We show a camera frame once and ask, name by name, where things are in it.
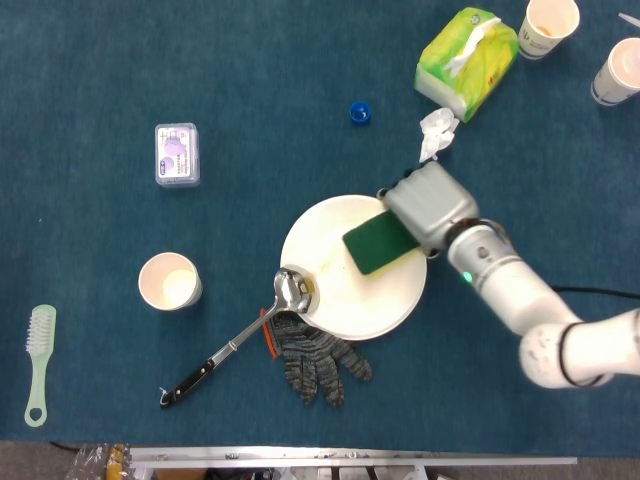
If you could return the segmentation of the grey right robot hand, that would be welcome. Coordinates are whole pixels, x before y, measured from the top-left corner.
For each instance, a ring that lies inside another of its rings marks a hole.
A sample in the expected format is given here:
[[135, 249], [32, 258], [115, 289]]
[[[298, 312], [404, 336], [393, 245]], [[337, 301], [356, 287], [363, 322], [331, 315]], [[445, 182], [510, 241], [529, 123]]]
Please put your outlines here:
[[428, 258], [448, 248], [447, 232], [459, 221], [479, 216], [474, 197], [440, 162], [411, 170], [377, 198], [418, 242]]

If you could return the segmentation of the green yellow sponge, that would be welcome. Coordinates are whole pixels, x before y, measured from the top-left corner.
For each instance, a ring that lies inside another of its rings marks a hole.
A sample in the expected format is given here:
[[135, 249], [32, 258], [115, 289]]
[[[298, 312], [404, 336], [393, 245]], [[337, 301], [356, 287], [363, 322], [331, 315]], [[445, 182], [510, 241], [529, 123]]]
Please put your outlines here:
[[420, 246], [397, 216], [386, 210], [342, 236], [362, 275], [369, 275]]

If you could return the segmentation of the white round plate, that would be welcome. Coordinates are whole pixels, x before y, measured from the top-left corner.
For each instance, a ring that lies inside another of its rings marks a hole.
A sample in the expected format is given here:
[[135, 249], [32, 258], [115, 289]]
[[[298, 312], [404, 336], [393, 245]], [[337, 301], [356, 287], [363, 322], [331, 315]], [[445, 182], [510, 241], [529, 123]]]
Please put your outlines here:
[[427, 280], [427, 260], [410, 251], [376, 272], [363, 275], [342, 236], [383, 212], [370, 196], [341, 195], [306, 210], [289, 230], [280, 264], [300, 267], [313, 277], [317, 307], [302, 318], [342, 339], [363, 341], [389, 333], [419, 303]]

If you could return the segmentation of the steel ladle with black handle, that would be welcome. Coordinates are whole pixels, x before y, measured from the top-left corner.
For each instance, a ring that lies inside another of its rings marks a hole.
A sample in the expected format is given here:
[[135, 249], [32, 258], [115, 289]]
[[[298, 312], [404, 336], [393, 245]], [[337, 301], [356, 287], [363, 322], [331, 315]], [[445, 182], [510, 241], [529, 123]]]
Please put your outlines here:
[[314, 296], [316, 295], [314, 283], [300, 271], [287, 267], [279, 268], [274, 276], [273, 288], [274, 302], [264, 314], [261, 314], [238, 335], [209, 356], [173, 389], [161, 390], [162, 395], [159, 400], [161, 408], [168, 408], [181, 401], [184, 396], [207, 378], [230, 355], [235, 353], [242, 343], [249, 339], [267, 320], [276, 314], [281, 312], [306, 314], [316, 305], [314, 302]]

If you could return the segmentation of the crumpled white tissue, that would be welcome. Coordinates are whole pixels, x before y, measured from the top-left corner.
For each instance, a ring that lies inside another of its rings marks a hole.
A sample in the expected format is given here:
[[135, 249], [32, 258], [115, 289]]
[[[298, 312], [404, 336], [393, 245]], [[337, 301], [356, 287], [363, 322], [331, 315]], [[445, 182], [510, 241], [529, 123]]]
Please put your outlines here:
[[419, 162], [436, 160], [437, 153], [453, 142], [459, 123], [449, 108], [440, 108], [425, 116], [419, 123], [423, 134]]

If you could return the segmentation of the green yellow tissue pack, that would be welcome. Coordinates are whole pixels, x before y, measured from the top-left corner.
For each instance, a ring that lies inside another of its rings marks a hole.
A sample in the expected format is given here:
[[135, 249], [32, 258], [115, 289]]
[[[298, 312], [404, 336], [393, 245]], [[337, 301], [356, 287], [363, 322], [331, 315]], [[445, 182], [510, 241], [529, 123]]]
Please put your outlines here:
[[519, 53], [515, 30], [494, 13], [466, 7], [424, 48], [414, 89], [468, 122]]

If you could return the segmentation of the grey striped knit glove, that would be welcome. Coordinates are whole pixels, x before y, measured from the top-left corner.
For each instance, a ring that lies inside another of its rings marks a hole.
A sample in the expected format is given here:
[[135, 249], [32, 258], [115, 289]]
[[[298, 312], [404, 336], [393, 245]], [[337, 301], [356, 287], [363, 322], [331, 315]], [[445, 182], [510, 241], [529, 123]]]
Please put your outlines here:
[[284, 377], [306, 405], [321, 394], [334, 408], [344, 403], [340, 370], [368, 383], [373, 370], [348, 341], [305, 323], [292, 312], [281, 312], [265, 322], [263, 332], [274, 359], [281, 359]]

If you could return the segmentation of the printed paper cup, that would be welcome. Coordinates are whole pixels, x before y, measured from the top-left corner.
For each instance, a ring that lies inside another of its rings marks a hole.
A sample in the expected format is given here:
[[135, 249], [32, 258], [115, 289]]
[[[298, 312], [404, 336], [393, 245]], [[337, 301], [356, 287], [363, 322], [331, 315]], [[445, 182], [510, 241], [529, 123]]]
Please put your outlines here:
[[518, 33], [519, 53], [540, 60], [570, 37], [580, 24], [575, 0], [529, 0]]
[[640, 92], [640, 38], [619, 41], [591, 83], [593, 99], [615, 106]]

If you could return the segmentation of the clear plastic box with label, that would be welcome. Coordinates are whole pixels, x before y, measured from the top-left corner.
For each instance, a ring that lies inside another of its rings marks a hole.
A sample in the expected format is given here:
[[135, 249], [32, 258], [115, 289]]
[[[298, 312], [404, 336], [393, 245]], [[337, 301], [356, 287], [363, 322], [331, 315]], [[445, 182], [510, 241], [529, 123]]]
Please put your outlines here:
[[159, 124], [154, 132], [155, 181], [163, 188], [200, 183], [199, 135], [193, 123]]

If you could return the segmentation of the plain white paper cup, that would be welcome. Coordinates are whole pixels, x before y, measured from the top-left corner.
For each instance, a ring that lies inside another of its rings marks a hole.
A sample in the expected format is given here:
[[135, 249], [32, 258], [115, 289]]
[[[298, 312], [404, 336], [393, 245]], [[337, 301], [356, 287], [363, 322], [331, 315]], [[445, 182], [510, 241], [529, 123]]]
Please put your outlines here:
[[138, 276], [142, 299], [160, 311], [177, 311], [195, 305], [203, 285], [195, 264], [176, 252], [163, 252], [150, 258]]

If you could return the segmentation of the pale green scrubbing brush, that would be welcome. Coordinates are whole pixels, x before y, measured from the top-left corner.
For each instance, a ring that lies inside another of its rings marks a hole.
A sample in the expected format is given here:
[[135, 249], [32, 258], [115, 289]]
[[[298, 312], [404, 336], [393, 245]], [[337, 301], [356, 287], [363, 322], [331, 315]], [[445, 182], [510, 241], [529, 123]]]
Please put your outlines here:
[[46, 370], [54, 350], [56, 309], [41, 304], [32, 309], [27, 329], [26, 352], [32, 364], [29, 399], [24, 413], [31, 428], [41, 427], [47, 419]]

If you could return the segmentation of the crinkled clear plastic bag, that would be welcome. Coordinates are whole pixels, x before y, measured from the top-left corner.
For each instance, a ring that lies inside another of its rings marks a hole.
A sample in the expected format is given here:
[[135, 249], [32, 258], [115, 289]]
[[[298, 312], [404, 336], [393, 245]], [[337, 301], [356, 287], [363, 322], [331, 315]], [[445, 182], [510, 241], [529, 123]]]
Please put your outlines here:
[[125, 444], [83, 446], [64, 480], [135, 480]]

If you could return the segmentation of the aluminium frame rail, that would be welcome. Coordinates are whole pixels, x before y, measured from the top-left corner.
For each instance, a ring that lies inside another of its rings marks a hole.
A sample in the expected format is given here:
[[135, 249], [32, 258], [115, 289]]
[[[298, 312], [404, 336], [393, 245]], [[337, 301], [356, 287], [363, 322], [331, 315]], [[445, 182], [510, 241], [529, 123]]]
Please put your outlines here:
[[166, 469], [293, 469], [318, 467], [320, 476], [345, 468], [355, 476], [379, 467], [381, 480], [391, 480], [393, 468], [406, 468], [407, 480], [427, 480], [428, 467], [523, 467], [576, 465], [576, 457], [499, 454], [456, 454], [425, 451], [356, 448], [236, 446], [236, 447], [132, 447], [130, 465], [140, 480]]

